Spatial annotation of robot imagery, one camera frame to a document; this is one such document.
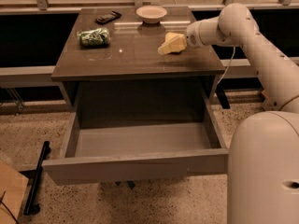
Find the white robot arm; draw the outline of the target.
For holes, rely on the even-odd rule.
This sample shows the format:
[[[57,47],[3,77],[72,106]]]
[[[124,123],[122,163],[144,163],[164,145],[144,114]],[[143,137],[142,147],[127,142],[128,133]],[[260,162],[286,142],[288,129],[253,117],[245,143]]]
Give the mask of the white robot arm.
[[[299,66],[262,35],[249,9],[238,3],[190,24],[184,35],[167,35],[158,52],[207,45],[240,47],[269,102],[233,135],[227,224],[299,224]]]

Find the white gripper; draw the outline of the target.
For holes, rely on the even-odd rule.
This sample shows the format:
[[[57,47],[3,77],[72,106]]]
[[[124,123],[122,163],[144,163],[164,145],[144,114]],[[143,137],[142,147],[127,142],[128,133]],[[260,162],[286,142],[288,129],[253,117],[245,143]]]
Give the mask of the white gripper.
[[[201,48],[203,43],[200,39],[200,25],[201,22],[193,22],[190,24],[185,31],[187,41],[183,42],[180,38],[175,38],[169,42],[164,41],[163,44],[158,48],[158,53],[161,55],[169,53],[178,53],[186,49],[187,43],[192,48]]]

